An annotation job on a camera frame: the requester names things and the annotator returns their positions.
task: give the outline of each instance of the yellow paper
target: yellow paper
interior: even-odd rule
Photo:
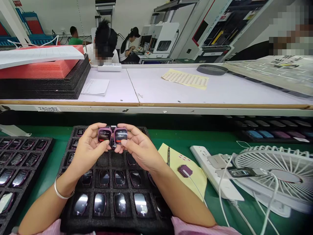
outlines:
[[[168,146],[166,144],[162,144],[159,148],[159,153],[162,156],[163,160],[167,163],[168,159]],[[207,178],[200,167],[188,157],[180,154],[179,152],[175,151],[174,149],[170,148],[170,167],[178,176],[178,178],[188,187],[190,188],[200,199],[202,200],[199,191],[189,178],[184,178],[179,172],[178,168],[181,165],[187,165],[192,170],[192,175],[190,176],[194,183],[196,184],[197,188],[199,189],[201,195],[204,197],[205,188],[207,183]]]
[[[162,78],[169,82],[175,82],[201,90],[206,90],[209,80],[208,77],[193,75],[173,69],[170,69],[166,74],[162,76]]]

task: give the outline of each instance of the electric fan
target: electric fan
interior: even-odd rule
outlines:
[[[262,168],[270,171],[279,180],[279,188],[271,210],[283,217],[290,216],[290,208],[310,213],[313,201],[313,157],[309,152],[256,146],[247,148],[234,157],[236,167]],[[250,195],[267,206],[275,180],[272,175],[238,178],[234,182]]]

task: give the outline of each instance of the fan grille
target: fan grille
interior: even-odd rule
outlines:
[[[243,150],[235,157],[234,163],[237,167],[262,168],[268,171],[275,169],[292,173],[301,180],[289,182],[279,178],[278,192],[296,200],[312,202],[313,159],[309,156],[309,152],[300,152],[299,150],[277,148],[276,146],[257,146]],[[275,180],[271,175],[251,179],[274,190]]]

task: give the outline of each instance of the silver bangle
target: silver bangle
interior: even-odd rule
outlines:
[[[73,190],[72,194],[71,194],[69,197],[63,197],[63,196],[59,193],[59,191],[56,189],[56,180],[57,180],[62,174],[63,174],[63,173],[60,173],[60,174],[58,174],[58,175],[56,176],[55,181],[54,181],[54,190],[55,190],[55,192],[56,192],[56,194],[57,194],[57,196],[58,196],[59,198],[62,198],[62,199],[69,199],[69,198],[71,198],[71,197],[74,195],[75,189]]]

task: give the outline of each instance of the power strip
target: power strip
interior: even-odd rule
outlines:
[[[208,160],[208,157],[211,156],[211,154],[203,146],[191,146],[190,150],[199,162],[206,177],[218,193],[218,185],[221,178],[215,172],[217,169],[214,168]],[[221,197],[228,200],[244,201],[244,198],[229,179],[223,179],[221,184]]]
[[[122,71],[122,64],[118,63],[118,64],[110,64],[110,65],[102,65],[102,66],[98,66],[98,71],[102,71],[102,72],[120,72]]]

